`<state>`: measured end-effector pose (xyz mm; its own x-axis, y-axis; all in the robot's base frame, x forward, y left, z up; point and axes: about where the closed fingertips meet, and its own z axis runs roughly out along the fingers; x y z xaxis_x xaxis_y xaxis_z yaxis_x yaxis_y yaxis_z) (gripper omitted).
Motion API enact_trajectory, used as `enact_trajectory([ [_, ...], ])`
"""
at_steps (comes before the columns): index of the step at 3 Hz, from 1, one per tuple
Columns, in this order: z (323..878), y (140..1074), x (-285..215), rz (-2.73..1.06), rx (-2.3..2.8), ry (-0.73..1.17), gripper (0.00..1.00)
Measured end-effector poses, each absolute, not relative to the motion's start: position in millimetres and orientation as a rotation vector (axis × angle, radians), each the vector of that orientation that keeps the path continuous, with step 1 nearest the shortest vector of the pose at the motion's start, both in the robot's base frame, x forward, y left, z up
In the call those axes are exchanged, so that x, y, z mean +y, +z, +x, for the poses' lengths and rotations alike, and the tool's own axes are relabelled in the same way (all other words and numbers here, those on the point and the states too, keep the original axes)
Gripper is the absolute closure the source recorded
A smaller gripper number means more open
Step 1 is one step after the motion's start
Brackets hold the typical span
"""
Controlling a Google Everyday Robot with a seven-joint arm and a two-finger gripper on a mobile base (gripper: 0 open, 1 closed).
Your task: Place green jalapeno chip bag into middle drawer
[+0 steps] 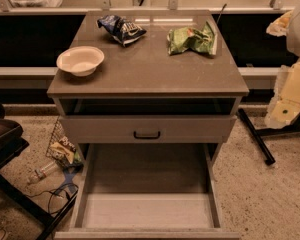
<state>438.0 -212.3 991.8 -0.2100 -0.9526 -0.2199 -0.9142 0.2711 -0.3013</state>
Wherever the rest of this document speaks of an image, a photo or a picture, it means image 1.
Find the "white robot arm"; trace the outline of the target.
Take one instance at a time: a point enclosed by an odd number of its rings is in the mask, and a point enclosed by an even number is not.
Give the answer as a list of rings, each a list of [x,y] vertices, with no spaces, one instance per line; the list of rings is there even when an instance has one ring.
[[[265,124],[272,129],[290,125],[300,114],[300,2],[274,22],[266,32],[273,36],[285,36],[287,50],[298,57],[292,66],[282,65],[275,82]]]

